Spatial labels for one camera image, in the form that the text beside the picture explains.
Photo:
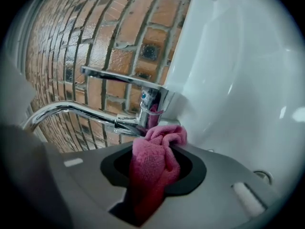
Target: curved chrome spout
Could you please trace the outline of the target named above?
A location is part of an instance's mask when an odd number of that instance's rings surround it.
[[[51,115],[60,112],[73,112],[82,117],[89,118],[106,125],[115,126],[116,116],[92,109],[84,104],[73,101],[58,101],[36,111],[23,125],[24,130],[33,132],[39,124]]]

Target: sink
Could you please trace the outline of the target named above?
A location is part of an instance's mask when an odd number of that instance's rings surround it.
[[[164,115],[192,145],[270,174],[285,195],[305,163],[304,66],[304,39],[279,0],[192,0]]]

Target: pink cloth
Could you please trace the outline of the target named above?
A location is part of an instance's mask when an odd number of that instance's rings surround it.
[[[139,225],[162,204],[164,188],[179,178],[180,166],[169,144],[185,145],[186,136],[186,130],[179,125],[156,126],[144,139],[133,141],[129,179]]]

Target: washcloth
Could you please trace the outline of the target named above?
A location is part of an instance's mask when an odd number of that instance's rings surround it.
[[[167,125],[153,127],[144,139],[133,141],[129,179],[138,225],[162,204],[164,188],[179,178],[180,166],[169,145],[185,145],[186,137],[183,127]]]

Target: chrome faucet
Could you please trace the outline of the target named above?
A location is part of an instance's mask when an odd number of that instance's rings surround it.
[[[84,104],[74,101],[58,101],[36,111],[23,125],[23,129],[34,131],[35,128],[47,117],[60,112],[73,112],[82,117],[89,118],[113,128],[118,134],[145,136],[148,129],[157,126],[161,115],[167,110],[174,93],[164,87],[141,79],[100,71],[88,66],[81,67],[81,73],[99,79],[115,80],[131,83],[142,88],[140,110],[136,116],[122,114],[113,115],[92,109]]]

